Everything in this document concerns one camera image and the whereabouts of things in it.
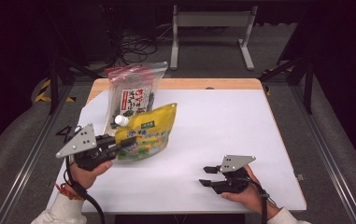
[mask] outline resealable bag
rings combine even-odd
[[[168,145],[169,134],[175,122],[177,104],[158,107],[146,113],[133,115],[126,126],[116,131],[116,144],[128,138],[136,138],[136,144],[124,147],[117,158],[124,161],[140,161],[162,151]]]
[[[158,84],[168,67],[163,63],[132,63],[107,69],[109,79],[107,123],[104,133],[114,136],[118,115],[130,118],[151,111]]]

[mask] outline gray floor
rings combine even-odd
[[[219,35],[204,30],[182,31],[178,70],[167,70],[165,77],[258,77],[264,69],[276,67],[279,54],[293,29],[294,25],[253,28],[249,52],[255,65],[254,71],[245,68],[236,43],[241,31],[229,28]],[[150,55],[146,62],[169,62],[170,49],[169,39],[160,41],[158,51]],[[306,198],[307,210],[294,215],[312,223],[356,223],[355,149],[317,80],[313,87],[313,115],[309,116],[300,99],[303,84],[290,87],[284,77],[274,77],[264,85],[271,90],[267,98],[293,168],[297,174],[306,177],[299,183]],[[85,106],[91,89],[91,81],[85,78],[78,80],[72,88],[66,89],[69,96],[77,97],[76,102],[63,104],[57,116],[48,115],[50,103],[34,103],[0,136],[0,208],[16,176],[20,176],[23,165],[27,164],[28,155],[38,152],[36,166],[28,170],[30,177],[27,176],[27,182],[22,183],[24,188],[16,195],[16,201],[8,205],[5,223],[30,223],[45,209],[53,181],[63,162],[55,159],[54,154],[63,145],[64,137],[55,134],[77,123],[80,109]],[[38,88],[34,90],[34,95],[37,93]],[[41,132],[48,135],[44,144],[36,147],[42,141],[37,138]],[[96,214],[87,216],[89,223],[98,223]],[[107,220],[113,222],[113,216],[107,216]],[[247,223],[259,221],[258,216],[249,215]]]

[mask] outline table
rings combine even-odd
[[[107,79],[94,82],[89,103],[82,109],[78,122],[83,125],[91,121],[95,134],[102,130],[96,126],[102,126],[106,120],[107,83]],[[226,100],[232,96],[233,101]],[[257,159],[250,166],[273,200],[292,211],[306,210],[306,201],[259,80],[163,78],[154,108],[171,101],[178,103],[178,112],[168,147],[143,161],[114,160],[113,168],[89,190],[104,212],[248,213],[242,205],[221,199],[198,181],[221,180],[221,174],[208,175],[203,167],[220,165],[226,154],[255,156]],[[215,119],[215,114],[222,116]],[[58,183],[63,182],[63,172],[64,165]],[[54,190],[51,194],[48,207],[56,193]],[[83,212],[95,209],[85,203]]]

